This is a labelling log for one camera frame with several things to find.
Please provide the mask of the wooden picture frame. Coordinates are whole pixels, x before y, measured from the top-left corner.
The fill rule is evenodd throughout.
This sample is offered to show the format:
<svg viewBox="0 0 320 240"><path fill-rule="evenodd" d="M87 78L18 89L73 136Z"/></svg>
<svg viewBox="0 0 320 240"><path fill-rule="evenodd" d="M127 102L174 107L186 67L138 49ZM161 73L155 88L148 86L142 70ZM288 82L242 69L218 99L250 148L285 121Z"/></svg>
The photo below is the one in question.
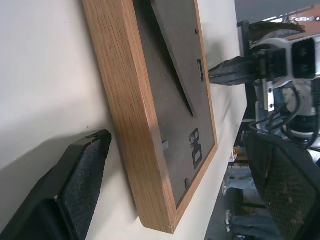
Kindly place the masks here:
<svg viewBox="0 0 320 240"><path fill-rule="evenodd" d="M117 143L141 224L173 234L217 150L175 201L133 0L83 0Z"/></svg>

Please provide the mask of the black metal frame post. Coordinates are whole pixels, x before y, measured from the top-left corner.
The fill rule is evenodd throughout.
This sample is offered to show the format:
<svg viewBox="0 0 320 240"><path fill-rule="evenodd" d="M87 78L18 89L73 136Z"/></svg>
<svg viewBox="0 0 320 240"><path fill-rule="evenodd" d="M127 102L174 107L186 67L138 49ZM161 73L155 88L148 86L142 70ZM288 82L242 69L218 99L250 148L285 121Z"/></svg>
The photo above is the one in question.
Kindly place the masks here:
<svg viewBox="0 0 320 240"><path fill-rule="evenodd" d="M237 23L240 54L246 57L250 54L252 37L250 33L250 24L248 21L240 21ZM245 84L245 93L247 107L244 113L243 122L253 122L256 120L256 91L252 83Z"/></svg>

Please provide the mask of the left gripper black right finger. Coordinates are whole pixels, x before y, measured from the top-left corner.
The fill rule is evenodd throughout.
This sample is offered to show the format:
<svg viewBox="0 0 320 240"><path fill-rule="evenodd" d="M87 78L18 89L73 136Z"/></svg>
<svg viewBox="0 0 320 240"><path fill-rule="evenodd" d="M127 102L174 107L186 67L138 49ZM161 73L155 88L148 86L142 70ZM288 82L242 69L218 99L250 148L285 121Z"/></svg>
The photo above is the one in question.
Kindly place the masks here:
<svg viewBox="0 0 320 240"><path fill-rule="evenodd" d="M249 132L244 138L256 189L285 240L320 240L320 167L291 141Z"/></svg>

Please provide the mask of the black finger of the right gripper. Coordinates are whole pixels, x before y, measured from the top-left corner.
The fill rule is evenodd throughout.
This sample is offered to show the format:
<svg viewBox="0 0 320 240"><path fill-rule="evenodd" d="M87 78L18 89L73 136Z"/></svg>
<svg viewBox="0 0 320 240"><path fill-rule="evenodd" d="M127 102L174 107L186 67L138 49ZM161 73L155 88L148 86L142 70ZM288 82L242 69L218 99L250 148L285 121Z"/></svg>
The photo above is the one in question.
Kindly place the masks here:
<svg viewBox="0 0 320 240"><path fill-rule="evenodd" d="M223 61L217 66L208 70L209 74L231 74L231 73L245 73L255 74L257 71L257 59L253 56L237 56L233 59Z"/></svg>
<svg viewBox="0 0 320 240"><path fill-rule="evenodd" d="M222 86L239 86L242 84L252 84L258 79L255 74L245 72L214 73L209 72L209 82Z"/></svg>

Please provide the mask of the person in blue jeans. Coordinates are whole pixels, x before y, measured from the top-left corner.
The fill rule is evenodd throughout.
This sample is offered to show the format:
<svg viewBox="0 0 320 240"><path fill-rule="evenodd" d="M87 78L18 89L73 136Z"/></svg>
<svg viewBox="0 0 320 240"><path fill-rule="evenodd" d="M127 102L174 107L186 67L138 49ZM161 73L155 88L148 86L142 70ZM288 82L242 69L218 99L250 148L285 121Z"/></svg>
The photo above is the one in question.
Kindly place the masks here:
<svg viewBox="0 0 320 240"><path fill-rule="evenodd" d="M230 169L223 180L222 193L225 195L229 189L255 190L250 169ZM283 240L282 234L269 214L236 216L228 209L225 213L225 228L228 233L254 237L256 240Z"/></svg>

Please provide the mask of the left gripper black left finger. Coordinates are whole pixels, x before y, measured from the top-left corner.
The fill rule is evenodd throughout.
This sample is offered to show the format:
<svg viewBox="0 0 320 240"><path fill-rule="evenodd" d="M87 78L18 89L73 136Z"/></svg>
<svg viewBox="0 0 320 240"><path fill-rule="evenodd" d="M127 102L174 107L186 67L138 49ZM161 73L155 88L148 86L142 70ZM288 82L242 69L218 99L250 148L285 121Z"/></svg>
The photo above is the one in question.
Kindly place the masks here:
<svg viewBox="0 0 320 240"><path fill-rule="evenodd" d="M0 240L86 240L111 142L103 129L71 144L31 189Z"/></svg>

